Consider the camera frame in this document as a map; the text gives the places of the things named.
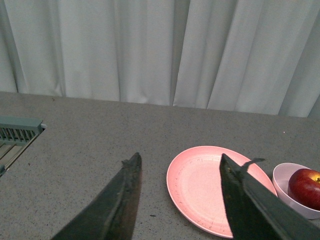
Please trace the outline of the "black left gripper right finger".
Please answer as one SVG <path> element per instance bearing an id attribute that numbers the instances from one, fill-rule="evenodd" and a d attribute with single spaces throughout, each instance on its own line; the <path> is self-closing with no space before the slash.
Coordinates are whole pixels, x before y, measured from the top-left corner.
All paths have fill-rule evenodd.
<path id="1" fill-rule="evenodd" d="M 238 165 L 225 153 L 219 172 L 227 221 L 235 240 L 318 240 L 320 229 L 248 173 L 259 158 Z"/>

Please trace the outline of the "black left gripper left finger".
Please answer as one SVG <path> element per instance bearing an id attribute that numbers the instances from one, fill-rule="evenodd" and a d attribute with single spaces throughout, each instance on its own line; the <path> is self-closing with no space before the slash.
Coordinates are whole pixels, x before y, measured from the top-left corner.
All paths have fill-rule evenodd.
<path id="1" fill-rule="evenodd" d="M 96 198 L 63 227 L 54 240 L 130 240 L 142 185 L 142 158 L 136 152 Z"/>

